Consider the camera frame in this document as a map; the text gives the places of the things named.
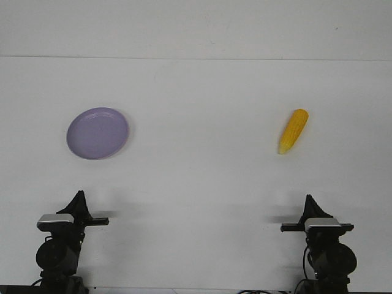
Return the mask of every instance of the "purple plate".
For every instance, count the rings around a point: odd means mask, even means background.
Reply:
[[[125,117],[112,108],[89,109],[78,115],[67,132],[69,149],[86,159],[101,159],[113,155],[128,138]]]

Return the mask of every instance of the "white tabletop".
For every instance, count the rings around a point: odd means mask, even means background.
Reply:
[[[106,287],[291,290],[301,277],[305,195],[355,229],[351,291],[387,291],[392,63],[0,58],[1,279],[38,277],[35,222],[86,192],[79,274]],[[84,160],[66,145],[92,107],[125,114],[115,156]],[[296,146],[277,142],[309,110]]]

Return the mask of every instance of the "cable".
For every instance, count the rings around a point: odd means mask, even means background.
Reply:
[[[306,274],[306,268],[305,268],[305,256],[306,256],[306,251],[309,249],[308,246],[306,246],[305,250],[304,250],[304,256],[302,257],[302,269],[304,270],[304,275],[305,275],[305,279],[309,280],[309,278],[307,277]]]
[[[249,293],[249,294],[261,294],[261,293],[270,294],[270,292],[262,291],[262,290],[242,290],[242,291],[238,292],[237,294],[245,294],[245,293]]]
[[[31,286],[33,287],[33,286],[35,286],[35,285],[37,285],[39,282],[41,282],[43,279],[39,279],[39,280],[36,280],[34,283],[32,283],[31,284]]]
[[[298,282],[298,284],[295,286],[295,290],[294,290],[294,293],[293,293],[293,294],[296,294],[296,291],[297,291],[298,287],[299,287],[300,284],[301,284],[302,282],[304,282],[304,281],[307,281],[307,279],[302,279],[302,280],[300,280],[300,281]]]

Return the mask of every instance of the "white wall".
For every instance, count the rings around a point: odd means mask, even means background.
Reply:
[[[392,60],[391,1],[1,0],[0,55]]]

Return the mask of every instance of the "yellow corn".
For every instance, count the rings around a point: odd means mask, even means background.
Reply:
[[[300,136],[308,117],[309,115],[306,110],[297,109],[293,112],[293,115],[288,121],[286,129],[281,136],[279,154],[285,154],[294,145],[296,139]]]

